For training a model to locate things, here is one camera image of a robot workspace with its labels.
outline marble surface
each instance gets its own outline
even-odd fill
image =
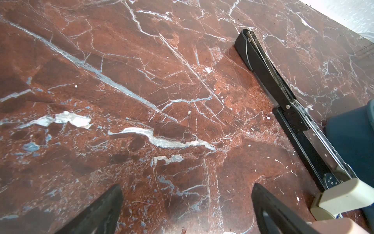
[[[259,233],[255,182],[313,221],[243,28],[321,127],[374,98],[373,44],[298,1],[0,5],[2,233],[53,233],[114,183],[117,233]]]

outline blue container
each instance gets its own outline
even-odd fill
[[[326,136],[357,177],[374,187],[374,100],[330,118]]]

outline open stapler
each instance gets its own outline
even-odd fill
[[[261,47],[255,33],[244,29],[235,41],[239,55],[276,101],[273,113],[318,188],[325,191],[357,178],[301,105]]]

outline white floor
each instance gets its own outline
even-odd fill
[[[374,0],[300,0],[374,42]]]

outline brown marble countertop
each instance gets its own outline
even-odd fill
[[[123,234],[259,233],[255,182],[313,221],[243,28],[321,127],[374,98],[373,44],[298,1],[0,5],[2,233],[53,233],[115,183]]]

